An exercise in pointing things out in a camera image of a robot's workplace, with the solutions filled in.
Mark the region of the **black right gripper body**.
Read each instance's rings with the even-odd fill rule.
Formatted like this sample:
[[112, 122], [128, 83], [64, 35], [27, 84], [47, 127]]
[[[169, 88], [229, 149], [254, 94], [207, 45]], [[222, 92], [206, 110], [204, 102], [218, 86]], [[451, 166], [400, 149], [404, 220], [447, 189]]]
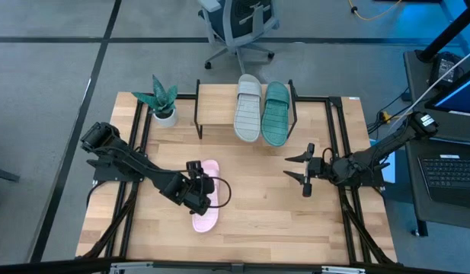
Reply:
[[313, 156], [315, 152], [315, 145], [309, 143], [305, 152], [305, 173], [302, 179], [302, 195], [304, 197], [310, 197], [312, 195], [312, 184], [310, 180], [312, 178], [319, 178], [328, 180], [331, 178], [330, 164], [326, 163], [324, 158], [315, 158]]

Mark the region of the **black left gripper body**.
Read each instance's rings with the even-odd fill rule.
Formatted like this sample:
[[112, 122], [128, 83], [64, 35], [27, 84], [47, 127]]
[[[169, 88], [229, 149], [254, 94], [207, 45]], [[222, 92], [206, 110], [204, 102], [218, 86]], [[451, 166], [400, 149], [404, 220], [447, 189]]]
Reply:
[[200, 161], [188, 161], [186, 168], [189, 178], [184, 205], [190, 209], [191, 214], [204, 215], [211, 205], [211, 199], [207, 195], [214, 192], [214, 181], [204, 172]]

